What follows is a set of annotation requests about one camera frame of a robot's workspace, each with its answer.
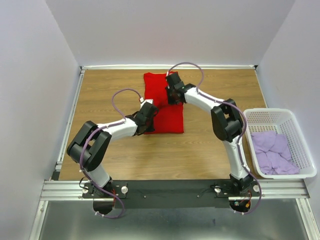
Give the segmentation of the red t-shirt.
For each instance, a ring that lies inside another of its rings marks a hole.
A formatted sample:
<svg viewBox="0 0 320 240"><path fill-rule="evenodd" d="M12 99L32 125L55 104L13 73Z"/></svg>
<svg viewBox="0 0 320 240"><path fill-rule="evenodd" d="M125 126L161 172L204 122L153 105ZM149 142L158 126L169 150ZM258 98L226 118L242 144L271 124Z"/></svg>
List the red t-shirt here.
<svg viewBox="0 0 320 240"><path fill-rule="evenodd" d="M182 134L184 133L183 104L169 104L167 96L167 82L165 73L147 72L143 75L145 84L144 98L152 99L158 108L153 118L151 134Z"/></svg>

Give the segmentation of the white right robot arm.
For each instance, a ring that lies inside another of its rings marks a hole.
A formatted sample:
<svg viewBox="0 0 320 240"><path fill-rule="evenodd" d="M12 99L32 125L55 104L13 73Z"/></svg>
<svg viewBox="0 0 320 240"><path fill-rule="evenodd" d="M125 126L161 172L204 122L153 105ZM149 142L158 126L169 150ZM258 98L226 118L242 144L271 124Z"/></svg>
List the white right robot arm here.
<svg viewBox="0 0 320 240"><path fill-rule="evenodd" d="M191 83L178 83L166 88L168 103L191 104L211 115L212 129L222 141L230 164L230 191L241 196L253 182L242 145L247 121L243 112L232 99L223 100L213 97Z"/></svg>

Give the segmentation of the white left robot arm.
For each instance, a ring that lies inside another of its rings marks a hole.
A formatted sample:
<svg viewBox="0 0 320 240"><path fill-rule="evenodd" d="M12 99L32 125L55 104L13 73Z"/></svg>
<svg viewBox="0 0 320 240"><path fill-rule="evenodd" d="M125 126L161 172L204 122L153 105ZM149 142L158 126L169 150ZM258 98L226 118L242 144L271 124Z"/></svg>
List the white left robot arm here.
<svg viewBox="0 0 320 240"><path fill-rule="evenodd" d="M154 130L154 118L137 114L110 123L87 121L67 147L66 153L94 183L93 191L104 198L110 194L112 184L112 178L102 166L109 144L122 138L142 135L149 130Z"/></svg>

